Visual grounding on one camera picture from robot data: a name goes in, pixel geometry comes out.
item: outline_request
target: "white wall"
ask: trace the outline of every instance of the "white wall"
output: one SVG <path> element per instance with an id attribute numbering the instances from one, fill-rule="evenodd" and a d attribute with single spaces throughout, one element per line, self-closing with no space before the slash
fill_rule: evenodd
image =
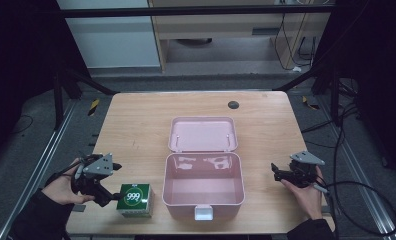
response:
<path id="1" fill-rule="evenodd" d="M 61 9 L 148 7 L 146 0 L 57 0 Z M 88 68 L 159 67 L 150 17 L 67 18 Z"/>

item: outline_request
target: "hand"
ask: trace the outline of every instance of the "hand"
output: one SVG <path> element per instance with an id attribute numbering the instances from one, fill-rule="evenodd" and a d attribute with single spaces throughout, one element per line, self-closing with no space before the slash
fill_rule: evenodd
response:
<path id="1" fill-rule="evenodd" d="M 71 168 L 64 175 L 58 177 L 46 186 L 42 192 L 52 199 L 54 202 L 61 205 L 78 203 L 82 204 L 87 201 L 94 200 L 94 196 L 90 195 L 76 195 L 71 189 L 71 177 L 76 172 L 76 167 Z"/>
<path id="2" fill-rule="evenodd" d="M 323 179 L 322 171 L 316 166 L 317 175 Z M 299 188 L 287 180 L 281 182 L 288 188 L 298 201 L 301 209 L 313 220 L 322 218 L 322 193 L 315 189 L 313 185 L 306 188 Z"/>

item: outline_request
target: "person's left hand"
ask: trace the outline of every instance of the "person's left hand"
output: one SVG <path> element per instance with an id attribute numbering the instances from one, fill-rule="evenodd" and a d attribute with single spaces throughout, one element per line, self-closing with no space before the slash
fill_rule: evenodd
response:
<path id="1" fill-rule="evenodd" d="M 95 199 L 94 196 L 90 195 L 77 195 L 74 194 L 71 189 L 71 178 L 76 172 L 76 167 L 71 168 L 64 175 L 58 177 L 46 186 L 42 192 L 52 199 L 54 202 L 61 205 L 77 203 L 82 204 Z"/>

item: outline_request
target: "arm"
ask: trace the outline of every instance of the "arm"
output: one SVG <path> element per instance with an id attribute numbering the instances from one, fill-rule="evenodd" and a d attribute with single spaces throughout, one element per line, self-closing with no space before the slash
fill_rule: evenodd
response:
<path id="1" fill-rule="evenodd" d="M 76 195 L 71 190 L 71 175 L 75 170 L 68 170 L 63 176 L 33 194 L 14 220 L 7 239 L 63 238 L 74 203 L 81 204 L 94 199 L 93 196 Z"/>
<path id="2" fill-rule="evenodd" d="M 316 166 L 317 175 L 323 178 L 320 168 Z M 312 185 L 306 188 L 298 188 L 292 183 L 282 180 L 297 199 L 298 205 L 310 218 L 296 228 L 288 232 L 289 240 L 333 240 L 335 239 L 326 220 L 322 217 L 322 193 Z"/>

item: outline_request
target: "pink box lid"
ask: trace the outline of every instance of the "pink box lid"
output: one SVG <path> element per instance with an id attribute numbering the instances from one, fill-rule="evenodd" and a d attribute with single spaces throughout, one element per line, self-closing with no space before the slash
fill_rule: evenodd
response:
<path id="1" fill-rule="evenodd" d="M 173 152 L 232 152 L 238 147 L 230 117 L 173 119 L 169 148 Z"/>

